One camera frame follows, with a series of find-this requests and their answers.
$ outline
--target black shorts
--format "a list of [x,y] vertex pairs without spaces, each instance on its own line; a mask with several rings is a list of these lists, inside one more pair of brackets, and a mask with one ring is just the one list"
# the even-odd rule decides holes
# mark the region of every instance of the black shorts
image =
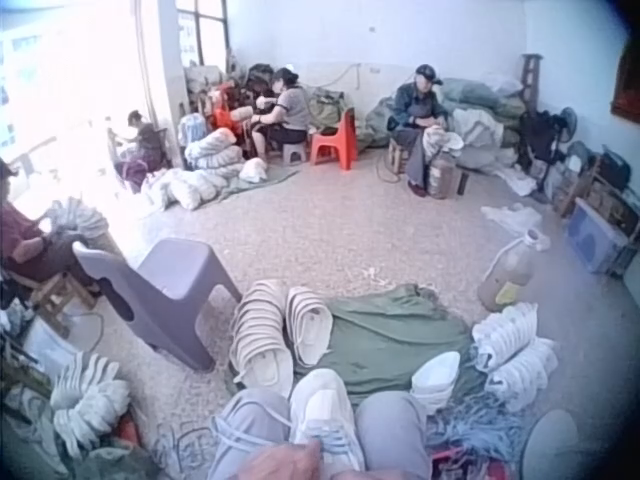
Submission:
[[280,123],[260,125],[253,131],[261,133],[267,141],[276,142],[278,145],[297,145],[307,141],[306,130],[287,128]]

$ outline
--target blue box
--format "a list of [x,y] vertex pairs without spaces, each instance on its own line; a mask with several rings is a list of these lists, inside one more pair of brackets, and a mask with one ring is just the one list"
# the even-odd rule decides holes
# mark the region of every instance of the blue box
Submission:
[[567,224],[567,239],[591,273],[623,273],[633,258],[629,239],[582,198]]

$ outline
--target dark jacket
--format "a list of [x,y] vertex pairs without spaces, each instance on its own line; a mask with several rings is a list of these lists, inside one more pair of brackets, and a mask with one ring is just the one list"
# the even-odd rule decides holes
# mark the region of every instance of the dark jacket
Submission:
[[[423,114],[411,114],[409,109],[420,109]],[[415,83],[405,83],[396,91],[393,113],[387,123],[387,129],[393,131],[398,127],[415,127],[409,122],[410,117],[439,118],[442,116],[446,118],[447,111],[440,104],[433,90],[423,94],[418,92]]]

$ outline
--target speckled floor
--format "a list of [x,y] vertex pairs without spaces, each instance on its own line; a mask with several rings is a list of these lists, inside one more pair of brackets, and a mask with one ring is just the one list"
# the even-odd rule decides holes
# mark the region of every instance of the speckled floor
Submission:
[[[207,242],[241,290],[267,277],[328,295],[417,282],[433,286],[469,323],[484,318],[476,286],[512,237],[485,220],[480,207],[506,206],[518,198],[502,180],[472,175],[464,197],[419,199],[404,182],[379,180],[375,163],[382,154],[367,152],[351,172],[340,171],[335,163],[304,166],[283,184],[194,212],[174,206],[142,220],[127,220],[125,213],[114,236],[134,265],[163,237]],[[560,344],[560,367],[537,408],[568,409],[587,436],[603,438],[620,418],[625,394],[637,377],[640,311],[621,282],[584,270],[551,211],[523,203],[544,214],[544,231],[552,242],[539,257],[525,299],[540,304],[539,334]],[[199,324],[205,345],[218,360],[209,374],[153,353],[104,301],[99,307],[105,334],[98,351],[120,361],[131,380],[148,446],[159,436],[169,438],[171,428],[180,432],[206,426],[229,398],[223,369],[234,302],[223,290],[214,291],[211,300],[215,320]],[[190,476],[199,478],[208,461],[194,460],[202,468]]]

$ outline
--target white sneaker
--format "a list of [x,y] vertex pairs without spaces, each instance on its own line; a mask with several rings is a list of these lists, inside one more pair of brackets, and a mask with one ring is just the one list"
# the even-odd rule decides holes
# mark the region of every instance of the white sneaker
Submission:
[[364,455],[344,382],[327,368],[313,370],[291,393],[291,443],[322,442],[322,478],[345,470],[363,471]]

